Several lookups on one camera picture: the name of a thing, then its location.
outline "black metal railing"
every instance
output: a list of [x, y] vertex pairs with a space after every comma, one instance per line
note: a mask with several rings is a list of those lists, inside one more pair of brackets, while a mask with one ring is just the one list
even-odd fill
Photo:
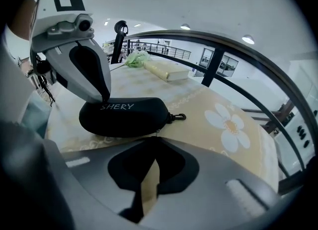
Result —
[[175, 57], [178, 59], [188, 60], [190, 58], [190, 51], [186, 51], [180, 48], [168, 46], [168, 45], [161, 45], [161, 44], [154, 44], [149, 42], [137, 42], [137, 41], [130, 41], [126, 40], [123, 42], [122, 51], [126, 54], [133, 52], [134, 50], [144, 50], [150, 51], [155, 53], [160, 53], [166, 56]]
[[211, 63], [207, 68], [198, 66], [196, 64], [190, 63], [188, 61], [181, 60], [179, 58], [165, 55], [163, 53], [148, 51], [149, 54], [160, 56], [172, 61], [179, 62], [181, 64], [184, 64], [186, 66], [189, 66], [191, 68], [194, 68], [196, 70], [199, 70], [205, 74], [204, 79], [202, 81], [202, 84], [209, 87], [213, 78], [216, 78], [231, 88], [235, 89], [242, 95], [244, 95], [246, 98], [248, 98], [251, 102], [253, 102], [255, 105], [257, 105], [268, 117], [269, 119], [274, 122], [279, 130], [283, 133], [283, 135], [286, 137], [287, 141], [290, 143], [296, 157], [298, 158], [302, 172], [297, 172], [296, 174], [293, 174], [292, 176], [289, 176], [287, 170], [282, 165], [282, 163], [279, 161], [279, 167], [282, 170], [282, 172], [286, 175], [286, 179], [280, 181], [279, 184], [279, 191], [281, 194], [284, 194], [287, 191], [290, 191], [292, 189], [295, 189], [296, 187], [302, 185], [302, 181], [304, 180], [304, 175], [307, 174], [309, 171], [313, 171], [310, 167], [305, 169], [304, 162], [300, 156], [300, 153], [295, 146], [295, 143], [289, 136], [289, 134], [286, 132], [283, 125], [280, 123], [280, 121], [275, 117], [275, 115], [268, 110], [261, 102], [259, 102], [256, 98], [254, 98], [252, 95], [250, 95], [247, 91], [242, 89], [241, 87], [237, 86], [236, 84], [230, 82], [226, 78], [220, 76], [217, 74], [217, 68], [220, 65], [222, 56], [224, 52], [229, 52], [231, 54], [234, 54], [238, 56], [239, 58], [249, 62], [259, 70], [261, 70], [264, 74], [266, 74], [269, 78], [271, 78], [285, 93], [286, 95], [292, 100], [293, 104], [298, 108], [300, 114], [302, 115], [305, 123], [308, 126], [308, 130], [310, 132], [310, 135], [313, 140], [313, 144], [315, 147], [315, 152], [317, 153], [318, 149], [318, 124], [316, 122], [316, 119], [311, 111], [311, 109], [308, 106], [308, 103], [306, 102], [306, 99], [298, 89], [298, 87], [294, 84], [294, 82], [272, 61], [270, 61], [268, 58], [260, 54], [259, 52], [255, 51], [254, 49], [251, 49], [250, 47], [247, 47], [246, 45], [243, 45], [239, 42], [236, 42], [234, 40], [221, 37], [218, 35], [205, 33], [205, 32], [198, 32], [198, 31], [180, 31], [180, 30], [163, 30], [163, 31], [151, 31], [151, 32], [143, 32], [134, 34], [131, 36], [127, 36], [126, 40], [129, 42], [130, 40], [134, 39], [145, 39], [145, 38], [164, 38], [164, 39], [174, 39], [174, 40], [183, 40], [183, 41], [189, 41], [199, 44], [204, 44], [207, 46], [214, 47], [216, 51], [218, 51], [218, 54], [214, 59], [211, 60]]

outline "flower center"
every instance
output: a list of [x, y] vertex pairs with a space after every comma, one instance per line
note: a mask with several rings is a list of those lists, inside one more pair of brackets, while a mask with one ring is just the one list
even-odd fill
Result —
[[238, 134], [237, 125], [233, 121], [231, 121], [231, 120], [225, 121], [224, 126], [232, 134], [236, 134], [236, 135]]

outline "white ceiling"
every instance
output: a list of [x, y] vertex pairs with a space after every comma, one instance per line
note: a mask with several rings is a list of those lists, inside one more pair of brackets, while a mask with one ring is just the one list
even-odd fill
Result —
[[[276, 61], [316, 50], [316, 44], [292, 0], [85, 0], [93, 13], [96, 40], [114, 39], [116, 21], [128, 21], [130, 35], [160, 28], [192, 30], [227, 36], [251, 46]], [[106, 18], [111, 18], [104, 26]], [[134, 28], [136, 23], [142, 26]]]

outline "black clip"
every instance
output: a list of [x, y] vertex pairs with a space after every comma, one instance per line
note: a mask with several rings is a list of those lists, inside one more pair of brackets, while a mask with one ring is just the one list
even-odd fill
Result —
[[185, 116], [185, 114], [183, 114], [183, 113], [179, 113], [179, 114], [176, 114], [176, 115], [173, 115], [173, 114], [169, 113], [169, 117], [168, 117], [167, 123], [171, 124], [174, 120], [183, 121], [186, 118], [187, 118], [187, 116]]

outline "flower petal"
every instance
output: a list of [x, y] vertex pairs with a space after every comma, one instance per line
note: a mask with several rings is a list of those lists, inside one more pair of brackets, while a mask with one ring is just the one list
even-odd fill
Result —
[[232, 115], [232, 121], [237, 125], [238, 129], [244, 128], [244, 122], [237, 114]]
[[215, 104], [215, 109], [221, 115], [223, 119], [227, 119], [227, 120], [231, 119], [229, 111], [223, 105], [217, 103]]
[[250, 147], [250, 140], [247, 134], [245, 134], [243, 131], [239, 130], [237, 138], [244, 148], [248, 149]]
[[217, 113], [207, 110], [204, 112], [205, 118], [207, 119], [207, 121], [214, 127], [217, 127], [219, 129], [224, 129], [224, 125], [223, 125], [223, 119], [220, 115], [218, 115]]
[[221, 134], [221, 141], [224, 148], [232, 153], [236, 152], [239, 147], [238, 139], [230, 131], [224, 130]]

